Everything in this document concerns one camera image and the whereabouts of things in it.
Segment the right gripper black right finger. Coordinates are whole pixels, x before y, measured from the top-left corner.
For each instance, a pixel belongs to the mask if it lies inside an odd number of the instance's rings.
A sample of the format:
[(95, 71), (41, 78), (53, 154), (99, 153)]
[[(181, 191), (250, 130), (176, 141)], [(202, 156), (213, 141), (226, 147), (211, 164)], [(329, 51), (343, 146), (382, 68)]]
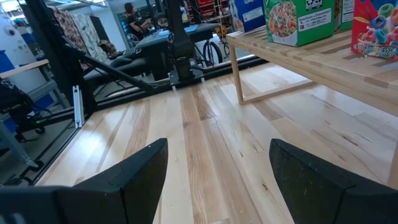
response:
[(398, 190), (281, 139), (269, 159), (295, 224), (398, 224)]

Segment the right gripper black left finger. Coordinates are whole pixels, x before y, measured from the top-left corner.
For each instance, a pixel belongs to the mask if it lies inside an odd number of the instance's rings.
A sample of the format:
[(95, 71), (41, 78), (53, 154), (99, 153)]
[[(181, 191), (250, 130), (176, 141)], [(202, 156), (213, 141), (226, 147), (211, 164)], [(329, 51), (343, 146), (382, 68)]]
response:
[(73, 187), (0, 187), (0, 224), (152, 224), (167, 164), (160, 138)]

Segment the green Apple Jacks cereal box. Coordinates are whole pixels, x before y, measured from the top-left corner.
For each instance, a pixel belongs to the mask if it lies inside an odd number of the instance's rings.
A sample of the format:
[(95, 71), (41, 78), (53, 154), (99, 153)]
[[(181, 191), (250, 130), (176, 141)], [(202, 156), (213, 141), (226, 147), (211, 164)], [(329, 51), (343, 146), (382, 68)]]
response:
[(354, 0), (335, 0), (335, 31), (352, 29)]
[(335, 0), (264, 0), (269, 42), (300, 47), (334, 34)]

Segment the red Froot Loops cereal box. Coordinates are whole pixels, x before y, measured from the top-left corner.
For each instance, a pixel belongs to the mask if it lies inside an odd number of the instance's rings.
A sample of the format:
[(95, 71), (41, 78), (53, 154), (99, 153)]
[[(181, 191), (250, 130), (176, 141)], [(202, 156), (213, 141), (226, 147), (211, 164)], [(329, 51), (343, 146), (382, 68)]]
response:
[(351, 51), (398, 61), (398, 0), (354, 0)]

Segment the blue Frosted Flakes cereal box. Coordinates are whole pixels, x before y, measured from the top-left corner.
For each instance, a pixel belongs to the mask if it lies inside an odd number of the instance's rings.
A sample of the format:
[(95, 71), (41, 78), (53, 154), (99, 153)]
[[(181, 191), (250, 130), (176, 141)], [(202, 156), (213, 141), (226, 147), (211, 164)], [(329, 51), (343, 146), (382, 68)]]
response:
[(228, 0), (234, 31), (249, 32), (265, 25), (263, 0)]

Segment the wooden slatted shelf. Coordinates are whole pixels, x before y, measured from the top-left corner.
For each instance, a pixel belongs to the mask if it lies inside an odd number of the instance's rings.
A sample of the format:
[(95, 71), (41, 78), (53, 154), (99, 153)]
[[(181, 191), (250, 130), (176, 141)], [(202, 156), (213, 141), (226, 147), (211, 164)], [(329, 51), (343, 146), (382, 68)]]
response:
[[(301, 47), (270, 42), (266, 32), (267, 28), (262, 26), (247, 33), (233, 32), (226, 36), (239, 104), (321, 84), (398, 117), (398, 66), (392, 68), (391, 60), (352, 53), (350, 31), (339, 31), (331, 37)], [(306, 79), (244, 97), (236, 48)]]

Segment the silver aluminium extrusion piece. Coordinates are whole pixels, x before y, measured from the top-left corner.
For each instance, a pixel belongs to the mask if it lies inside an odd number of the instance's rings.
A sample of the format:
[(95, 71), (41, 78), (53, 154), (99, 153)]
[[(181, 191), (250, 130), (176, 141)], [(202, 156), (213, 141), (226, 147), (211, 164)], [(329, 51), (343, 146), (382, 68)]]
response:
[(82, 128), (82, 126), (85, 123), (83, 98), (81, 90), (78, 85), (73, 86), (72, 90), (73, 90), (74, 121), (75, 121), (75, 127), (78, 129)]

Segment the grey side table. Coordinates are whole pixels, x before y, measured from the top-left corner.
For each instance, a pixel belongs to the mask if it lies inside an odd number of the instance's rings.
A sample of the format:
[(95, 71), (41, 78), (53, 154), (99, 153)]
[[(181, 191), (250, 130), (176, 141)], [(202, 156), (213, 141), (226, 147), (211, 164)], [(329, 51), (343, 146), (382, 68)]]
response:
[[(218, 27), (214, 23), (198, 24), (195, 32), (187, 33), (191, 41), (192, 52), (195, 51), (195, 43), (209, 40), (213, 37), (213, 30)], [(169, 62), (169, 58), (173, 57), (171, 44), (168, 42), (169, 30), (163, 31), (163, 34), (152, 34), (143, 38), (137, 45), (136, 49), (141, 50), (143, 57), (148, 65), (157, 65), (161, 61)]]

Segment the wooden bench plank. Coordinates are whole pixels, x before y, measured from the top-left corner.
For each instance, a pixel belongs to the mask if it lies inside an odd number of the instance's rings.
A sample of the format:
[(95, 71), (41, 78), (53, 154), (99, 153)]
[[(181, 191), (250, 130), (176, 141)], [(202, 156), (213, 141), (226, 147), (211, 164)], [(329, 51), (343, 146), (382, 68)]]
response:
[(35, 68), (40, 68), (48, 63), (49, 63), (49, 61), (47, 59), (45, 59), (45, 60), (40, 60), (40, 61), (37, 61), (34, 63), (27, 64), (27, 65), (23, 65), (21, 67), (17, 67), (12, 70), (0, 73), (0, 78), (7, 78), (10, 76), (16, 75), (18, 73), (22, 73), (22, 72), (32, 70)]

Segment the patterned fabric panels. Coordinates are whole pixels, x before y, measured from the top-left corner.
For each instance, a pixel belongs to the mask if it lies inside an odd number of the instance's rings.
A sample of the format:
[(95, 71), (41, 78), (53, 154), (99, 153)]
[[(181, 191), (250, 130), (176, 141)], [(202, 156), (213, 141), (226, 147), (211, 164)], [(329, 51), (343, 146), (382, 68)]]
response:
[(72, 14), (57, 8), (53, 8), (53, 14), (74, 48), (99, 61), (104, 62), (107, 59), (106, 53), (98, 45), (100, 38), (90, 16)]

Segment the person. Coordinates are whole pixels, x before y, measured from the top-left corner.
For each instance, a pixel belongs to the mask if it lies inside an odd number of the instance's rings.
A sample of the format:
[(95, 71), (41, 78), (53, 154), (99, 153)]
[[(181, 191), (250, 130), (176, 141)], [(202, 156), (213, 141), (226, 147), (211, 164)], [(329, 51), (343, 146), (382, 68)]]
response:
[(135, 16), (134, 5), (131, 2), (124, 4), (127, 15), (127, 29), (130, 34), (134, 35), (137, 40), (142, 40), (148, 33), (149, 27), (152, 25), (151, 18), (141, 22)]

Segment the white appliance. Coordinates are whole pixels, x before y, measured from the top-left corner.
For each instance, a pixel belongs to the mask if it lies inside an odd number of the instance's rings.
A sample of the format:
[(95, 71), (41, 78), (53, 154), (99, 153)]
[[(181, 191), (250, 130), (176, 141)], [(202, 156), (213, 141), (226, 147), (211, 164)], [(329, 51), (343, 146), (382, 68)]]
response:
[(16, 24), (10, 20), (7, 14), (2, 12), (0, 12), (0, 50), (5, 51), (14, 66), (36, 61), (28, 44), (17, 30)]

